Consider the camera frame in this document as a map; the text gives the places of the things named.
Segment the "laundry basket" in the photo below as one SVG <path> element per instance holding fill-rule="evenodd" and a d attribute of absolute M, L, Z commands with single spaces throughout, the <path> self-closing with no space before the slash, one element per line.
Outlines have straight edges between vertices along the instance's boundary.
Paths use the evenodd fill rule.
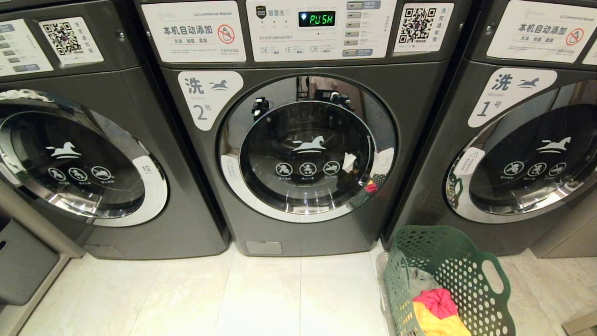
<path fill-rule="evenodd" d="M 499 293 L 482 269 L 487 260 L 503 283 Z M 407 267 L 430 273 L 452 293 L 458 316 L 472 335 L 516 335 L 507 306 L 510 282 L 495 255 L 480 252 L 467 235 L 452 227 L 406 226 L 396 233 L 384 271 L 396 336 L 424 335 L 413 310 Z"/>

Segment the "round glass door window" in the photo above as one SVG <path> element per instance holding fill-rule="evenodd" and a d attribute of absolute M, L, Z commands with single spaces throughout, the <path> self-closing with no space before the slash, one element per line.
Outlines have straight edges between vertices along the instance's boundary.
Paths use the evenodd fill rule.
<path fill-rule="evenodd" d="M 333 78 L 303 76 L 241 102 L 225 124 L 220 151 L 224 177 L 253 209 L 313 222 L 348 213 L 375 194 L 395 146 L 377 99 Z"/>
<path fill-rule="evenodd" d="M 122 218 L 141 209 L 148 183 L 135 162 L 148 156 L 136 140 L 81 105 L 18 92 L 0 93 L 8 96 L 0 100 L 0 151 L 11 179 L 90 218 Z M 159 173 L 153 163 L 146 169 Z"/>
<path fill-rule="evenodd" d="M 500 222 L 484 214 L 522 220 L 543 213 L 594 178 L 596 96 L 597 81 L 567 85 L 488 126 L 453 165 L 447 183 L 452 207 L 475 221 Z M 458 176 L 458 163 L 471 149 L 481 149 L 484 156 L 472 175 Z"/>

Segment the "white horse icon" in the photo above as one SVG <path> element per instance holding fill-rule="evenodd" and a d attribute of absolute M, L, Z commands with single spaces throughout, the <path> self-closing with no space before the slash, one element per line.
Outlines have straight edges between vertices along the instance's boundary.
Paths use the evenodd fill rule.
<path fill-rule="evenodd" d="M 64 143 L 64 146 L 62 146 L 62 148 L 56 148 L 56 147 L 46 147 L 46 149 L 53 149 L 54 152 L 50 155 L 51 157 L 56 157 L 56 158 L 79 158 L 81 156 L 81 153 L 77 153 L 73 150 L 75 146 L 70 142 L 67 141 Z"/>
<path fill-rule="evenodd" d="M 311 142 L 302 142 L 300 140 L 293 141 L 293 143 L 300 143 L 301 144 L 297 148 L 294 148 L 293 152 L 297 152 L 297 153 L 321 153 L 321 150 L 319 150 L 319 149 L 326 149 L 325 147 L 323 147 L 321 145 L 321 143 L 323 141 L 324 141 L 324 137 L 321 136 L 321 135 L 318 136 L 317 138 L 313 139 L 313 141 L 311 141 Z"/>
<path fill-rule="evenodd" d="M 566 145 L 570 143 L 572 137 L 566 137 L 559 142 L 553 142 L 551 140 L 543 140 L 542 142 L 547 145 L 537 148 L 539 153 L 561 153 L 566 150 Z"/>

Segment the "gray washing machine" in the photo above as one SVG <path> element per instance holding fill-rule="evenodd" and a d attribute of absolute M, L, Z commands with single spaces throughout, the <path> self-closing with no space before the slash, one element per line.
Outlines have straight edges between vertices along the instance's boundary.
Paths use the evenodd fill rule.
<path fill-rule="evenodd" d="M 597 2 L 485 1 L 398 212 L 516 254 L 595 188 Z"/>
<path fill-rule="evenodd" d="M 137 5 L 238 249 L 371 249 L 470 2 Z"/>
<path fill-rule="evenodd" d="M 134 40 L 134 7 L 33 3 L 0 5 L 1 175 L 99 258 L 224 251 L 229 233 Z"/>

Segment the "pink cloth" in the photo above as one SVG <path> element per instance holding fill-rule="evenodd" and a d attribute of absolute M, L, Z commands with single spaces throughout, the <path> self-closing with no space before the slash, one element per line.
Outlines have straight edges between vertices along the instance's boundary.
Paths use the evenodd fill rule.
<path fill-rule="evenodd" d="M 458 307 L 452 300 L 450 291 L 444 288 L 422 291 L 413 301 L 424 304 L 440 320 L 458 314 Z"/>

